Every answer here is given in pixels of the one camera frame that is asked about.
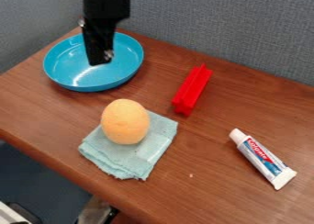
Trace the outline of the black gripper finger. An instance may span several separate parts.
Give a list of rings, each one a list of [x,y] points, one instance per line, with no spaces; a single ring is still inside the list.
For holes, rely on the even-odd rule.
[[[92,66],[110,63],[112,61],[112,43],[116,24],[116,19],[87,19],[84,17],[80,20],[86,53],[88,63]]]

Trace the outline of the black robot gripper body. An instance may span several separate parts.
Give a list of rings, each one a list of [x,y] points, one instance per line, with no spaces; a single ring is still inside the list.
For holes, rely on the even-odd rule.
[[[83,17],[79,26],[87,24],[115,27],[130,17],[130,0],[83,0]]]

